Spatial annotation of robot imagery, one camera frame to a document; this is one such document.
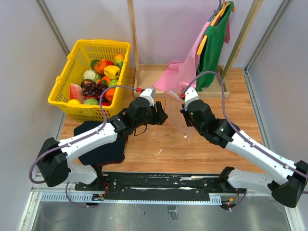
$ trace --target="yellow basket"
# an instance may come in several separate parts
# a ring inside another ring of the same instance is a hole
[[[56,78],[56,83],[49,95],[48,102],[58,106],[62,111],[77,121],[103,121],[103,114],[99,105],[71,104],[70,83],[80,85],[83,74],[90,69],[90,63],[94,59],[108,59],[113,61],[117,54],[125,56],[120,73],[118,85],[126,85],[129,75],[128,42],[116,42],[111,40],[78,40],[72,52],[67,56],[66,65],[62,73]],[[104,106],[107,117],[112,117],[122,109],[124,88],[116,88],[110,106]]]

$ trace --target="wooden tabletop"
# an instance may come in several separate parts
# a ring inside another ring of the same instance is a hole
[[[230,97],[226,100],[226,112],[229,119],[262,143],[242,70],[232,69],[227,80]],[[133,81],[134,70],[131,69],[128,85],[133,86]],[[133,92],[126,90],[123,107],[127,107],[133,99]],[[223,118],[221,102],[206,101],[217,118]],[[74,128],[80,124],[67,116],[61,139],[73,136]],[[166,123],[149,125],[147,130],[140,136],[130,136],[125,148],[125,160],[121,164],[106,165],[103,171],[220,173],[224,167],[231,166],[243,171],[262,172],[238,154],[210,144],[196,131],[185,139],[181,132]]]

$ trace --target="wood surface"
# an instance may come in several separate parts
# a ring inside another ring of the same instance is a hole
[[[234,44],[234,47],[231,51],[231,54],[228,58],[228,61],[227,61],[227,64],[226,64],[226,68],[224,69],[223,73],[222,73],[222,76],[221,78],[224,80],[225,77],[227,76],[228,72],[231,70],[231,68],[233,67],[233,64],[237,58],[237,55],[239,54],[244,42],[245,42],[245,39],[248,35],[248,32],[250,31],[250,28],[252,26],[252,24],[254,23],[254,20],[260,10],[260,7],[263,3],[263,0],[254,0],[250,9],[249,9],[249,12],[247,14],[247,17],[244,21],[244,24],[242,26],[242,29],[240,31],[240,34],[239,36],[237,37],[236,39],[236,42]]]
[[[135,22],[135,12],[134,12],[133,0],[127,0],[127,5],[128,5],[131,36],[133,40],[133,50],[134,50],[135,66],[136,66],[136,74],[135,74],[136,81],[138,84],[141,84],[142,80],[140,76],[140,62],[139,62],[139,52],[138,52],[138,47],[137,47],[137,33],[136,33],[136,22]]]
[[[168,64],[141,64],[140,65],[140,75],[142,78],[142,83],[138,84],[137,80],[135,80],[134,87],[135,88],[152,88],[153,84],[161,77],[163,72],[168,67]],[[217,68],[217,72],[222,74],[223,66],[219,65]],[[225,97],[228,98],[230,96],[229,85],[227,81],[225,81]],[[140,93],[134,92],[135,97],[138,97]],[[156,90],[157,98],[164,98],[165,93],[160,90]],[[217,79],[214,77],[212,84],[208,88],[202,88],[202,91],[199,92],[199,97],[201,100],[207,99],[221,99],[221,86]]]
[[[231,95],[226,100],[226,112],[230,120],[262,143],[242,70],[231,69],[228,82]],[[133,83],[134,69],[131,69],[128,85],[133,86]],[[126,90],[125,94],[123,107],[127,107],[134,99],[132,91]],[[223,118],[221,102],[221,99],[206,101],[217,118]],[[61,139],[72,137],[74,128],[80,124],[67,117]],[[231,166],[244,171],[262,172],[238,154],[210,144],[195,131],[186,140],[182,133],[166,123],[160,126],[149,125],[147,130],[140,136],[130,136],[126,144],[125,160],[121,164],[104,166],[103,171],[220,173],[224,167]]]

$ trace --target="folded black cloth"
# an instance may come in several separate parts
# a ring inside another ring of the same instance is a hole
[[[101,122],[84,122],[82,125],[74,129],[74,136],[89,131],[100,124]],[[84,165],[97,166],[121,163],[125,159],[124,149],[126,141],[127,138],[124,138],[113,143],[102,145],[88,153],[83,154],[79,157],[79,160]]]

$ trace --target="white wall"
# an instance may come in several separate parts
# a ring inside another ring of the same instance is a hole
[[[30,166],[62,117],[47,97],[65,56],[34,0],[0,4],[0,223],[14,231],[32,186]]]
[[[291,2],[250,71],[271,148],[296,162],[308,162],[307,8]],[[308,195],[298,205],[308,229]]]
[[[45,0],[69,50],[78,39],[131,42],[127,0]],[[220,63],[232,51],[253,0],[234,0],[231,40]],[[234,64],[245,67],[282,0],[265,0]],[[184,60],[218,0],[134,0],[140,61],[144,64]]]

